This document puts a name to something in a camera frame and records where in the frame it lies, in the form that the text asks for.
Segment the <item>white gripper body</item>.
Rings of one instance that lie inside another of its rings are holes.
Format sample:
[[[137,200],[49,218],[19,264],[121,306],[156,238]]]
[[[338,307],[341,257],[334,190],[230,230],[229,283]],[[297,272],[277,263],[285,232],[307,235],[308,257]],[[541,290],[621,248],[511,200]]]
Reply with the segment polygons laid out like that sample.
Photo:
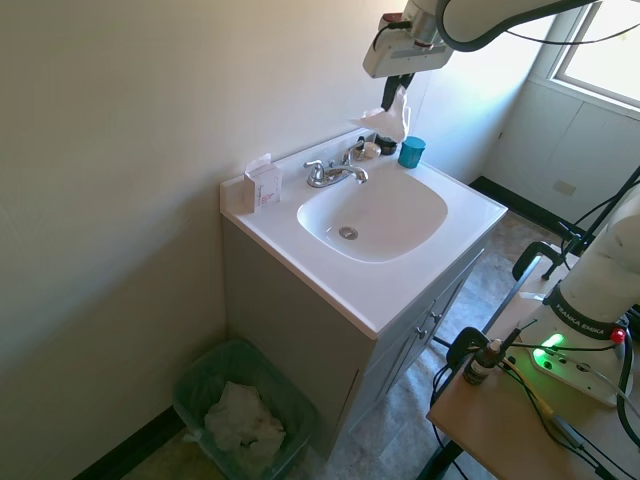
[[[383,32],[369,47],[363,68],[371,78],[386,78],[444,67],[453,54],[445,43],[418,46],[407,32]]]

